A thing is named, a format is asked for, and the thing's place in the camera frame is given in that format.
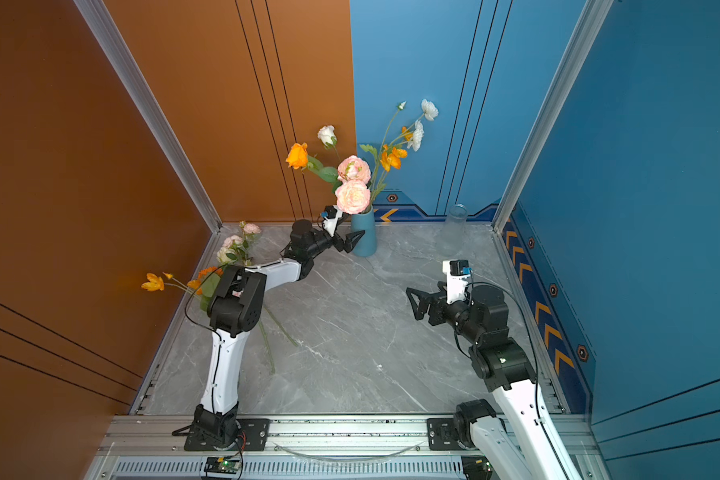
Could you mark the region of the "white ranunculus flower stem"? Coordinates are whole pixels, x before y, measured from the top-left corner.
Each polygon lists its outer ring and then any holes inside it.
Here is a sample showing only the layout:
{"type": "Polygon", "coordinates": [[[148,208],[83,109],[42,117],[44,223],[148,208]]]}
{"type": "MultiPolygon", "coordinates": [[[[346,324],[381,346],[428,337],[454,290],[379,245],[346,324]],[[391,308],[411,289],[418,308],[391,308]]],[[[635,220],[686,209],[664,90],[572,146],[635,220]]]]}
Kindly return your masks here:
{"type": "MultiPolygon", "coordinates": [[[[376,155],[378,154],[379,148],[383,144],[390,143],[392,140],[394,140],[396,137],[398,137],[400,135],[403,127],[412,127],[414,130],[413,146],[409,150],[409,154],[408,154],[408,156],[409,156],[411,153],[416,153],[421,148],[423,140],[424,140],[424,136],[425,136],[425,124],[427,122],[434,122],[437,119],[437,117],[439,116],[439,109],[436,107],[436,105],[430,100],[422,99],[420,102],[420,112],[416,115],[416,118],[411,120],[408,123],[406,123],[406,122],[400,123],[400,122],[398,122],[398,117],[400,116],[401,113],[403,113],[406,110],[406,105],[407,105],[406,101],[401,101],[395,105],[394,113],[392,114],[390,121],[387,123],[387,126],[384,130],[384,134],[382,135],[382,140],[381,140],[380,145],[378,147],[373,147],[371,150],[371,154],[373,156],[373,161],[374,161],[374,171],[375,171],[376,155]]],[[[380,193],[374,195],[371,191],[373,198],[376,198],[380,193]]]]}

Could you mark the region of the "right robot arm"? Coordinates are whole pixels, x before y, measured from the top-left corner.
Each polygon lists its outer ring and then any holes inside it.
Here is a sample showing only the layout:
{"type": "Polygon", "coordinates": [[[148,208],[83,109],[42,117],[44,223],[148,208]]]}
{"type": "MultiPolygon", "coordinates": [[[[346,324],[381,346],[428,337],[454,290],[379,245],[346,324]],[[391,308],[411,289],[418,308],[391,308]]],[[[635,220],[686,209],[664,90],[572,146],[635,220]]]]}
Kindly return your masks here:
{"type": "Polygon", "coordinates": [[[470,342],[467,356],[502,416],[486,400],[457,406],[454,426],[461,444],[477,449],[501,479],[580,479],[541,394],[537,357],[509,335],[509,292],[489,282],[468,283],[447,301],[443,282],[427,293],[407,288],[414,318],[449,325],[470,342]]]}

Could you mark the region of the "orange poppy flower stem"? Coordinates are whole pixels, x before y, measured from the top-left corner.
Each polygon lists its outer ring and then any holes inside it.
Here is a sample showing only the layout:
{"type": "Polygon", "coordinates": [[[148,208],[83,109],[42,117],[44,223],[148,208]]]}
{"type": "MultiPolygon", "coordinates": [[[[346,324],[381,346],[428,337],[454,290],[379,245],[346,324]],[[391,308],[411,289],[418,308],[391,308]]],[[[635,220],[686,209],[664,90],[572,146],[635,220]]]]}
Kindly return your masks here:
{"type": "Polygon", "coordinates": [[[413,146],[413,135],[412,127],[403,127],[398,137],[379,148],[371,181],[371,191],[374,195],[384,188],[387,175],[392,170],[401,168],[402,160],[408,156],[413,146]]]}

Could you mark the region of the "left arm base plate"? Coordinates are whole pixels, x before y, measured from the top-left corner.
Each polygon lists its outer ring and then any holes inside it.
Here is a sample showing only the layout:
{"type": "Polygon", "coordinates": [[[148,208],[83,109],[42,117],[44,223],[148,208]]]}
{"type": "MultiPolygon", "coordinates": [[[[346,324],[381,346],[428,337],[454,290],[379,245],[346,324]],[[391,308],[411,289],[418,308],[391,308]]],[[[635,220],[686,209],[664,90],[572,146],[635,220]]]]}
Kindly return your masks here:
{"type": "Polygon", "coordinates": [[[238,418],[232,423],[232,435],[224,435],[221,440],[214,439],[210,433],[199,426],[191,425],[183,449],[189,452],[218,451],[261,452],[265,450],[269,434],[270,420],[266,418],[238,418]]]}

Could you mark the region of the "clear glass vase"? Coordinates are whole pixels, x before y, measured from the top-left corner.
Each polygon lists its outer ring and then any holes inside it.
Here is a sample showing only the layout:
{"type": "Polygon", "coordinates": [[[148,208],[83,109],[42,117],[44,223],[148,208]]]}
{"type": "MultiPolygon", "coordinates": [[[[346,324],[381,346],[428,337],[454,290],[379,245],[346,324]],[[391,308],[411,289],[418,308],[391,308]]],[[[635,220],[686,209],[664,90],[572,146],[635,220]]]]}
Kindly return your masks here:
{"type": "Polygon", "coordinates": [[[463,204],[450,207],[436,242],[437,251],[441,255],[454,257],[461,250],[467,218],[468,211],[463,204]]]}

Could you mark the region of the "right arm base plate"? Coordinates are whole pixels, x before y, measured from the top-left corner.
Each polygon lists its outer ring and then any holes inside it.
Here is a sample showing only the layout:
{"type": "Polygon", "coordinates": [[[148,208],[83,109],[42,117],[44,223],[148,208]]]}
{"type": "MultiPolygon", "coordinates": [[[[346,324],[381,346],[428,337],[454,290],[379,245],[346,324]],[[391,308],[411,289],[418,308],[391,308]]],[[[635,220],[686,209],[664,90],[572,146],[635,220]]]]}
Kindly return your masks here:
{"type": "Polygon", "coordinates": [[[460,449],[452,418],[428,418],[426,420],[426,426],[428,445],[431,451],[453,451],[460,449]]]}

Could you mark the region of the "small pink rose spray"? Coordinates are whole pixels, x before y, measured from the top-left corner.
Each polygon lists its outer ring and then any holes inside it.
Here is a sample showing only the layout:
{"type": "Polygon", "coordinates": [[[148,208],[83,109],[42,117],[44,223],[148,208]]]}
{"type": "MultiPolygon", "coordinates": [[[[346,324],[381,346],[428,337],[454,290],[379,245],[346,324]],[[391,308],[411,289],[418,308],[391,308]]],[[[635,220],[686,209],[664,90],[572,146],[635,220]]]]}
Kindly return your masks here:
{"type": "MultiPolygon", "coordinates": [[[[231,264],[242,266],[254,265],[254,259],[251,254],[251,250],[257,240],[260,238],[262,230],[257,224],[246,221],[241,221],[238,227],[239,232],[225,238],[222,242],[222,246],[217,251],[217,260],[221,266],[227,266],[231,264]]],[[[289,332],[286,331],[283,324],[278,320],[278,318],[274,315],[271,309],[266,304],[263,305],[263,309],[268,319],[278,328],[280,333],[294,347],[298,347],[299,343],[289,332]]],[[[267,329],[262,323],[259,323],[259,330],[263,338],[266,356],[270,367],[270,374],[274,375],[276,373],[276,362],[272,346],[269,341],[267,329]]]]}

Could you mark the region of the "teal ceramic vase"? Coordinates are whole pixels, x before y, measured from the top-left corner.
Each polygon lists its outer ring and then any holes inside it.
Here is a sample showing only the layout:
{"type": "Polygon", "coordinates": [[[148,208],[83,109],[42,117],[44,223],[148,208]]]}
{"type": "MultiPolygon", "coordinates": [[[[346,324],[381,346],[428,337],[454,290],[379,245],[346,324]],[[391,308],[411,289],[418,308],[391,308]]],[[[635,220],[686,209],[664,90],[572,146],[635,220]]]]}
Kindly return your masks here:
{"type": "Polygon", "coordinates": [[[362,232],[352,253],[358,257],[370,257],[377,250],[377,235],[375,217],[372,206],[366,208],[359,214],[353,214],[351,217],[351,232],[362,232]]]}

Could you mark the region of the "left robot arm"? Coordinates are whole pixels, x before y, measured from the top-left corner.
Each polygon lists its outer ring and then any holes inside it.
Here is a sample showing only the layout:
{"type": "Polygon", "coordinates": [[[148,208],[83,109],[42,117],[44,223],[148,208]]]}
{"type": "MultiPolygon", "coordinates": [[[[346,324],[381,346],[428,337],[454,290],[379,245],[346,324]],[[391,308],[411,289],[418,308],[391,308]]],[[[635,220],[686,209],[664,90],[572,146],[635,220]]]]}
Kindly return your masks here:
{"type": "Polygon", "coordinates": [[[347,217],[339,207],[328,206],[317,226],[307,219],[292,224],[289,243],[280,259],[262,265],[232,264],[221,268],[205,307],[213,338],[205,390],[190,425],[172,432],[185,439],[186,451],[243,449],[245,430],[238,421],[239,378],[245,345],[264,311],[265,293],[306,278],[315,259],[326,250],[352,252],[365,232],[338,233],[338,226],[347,217]]]}

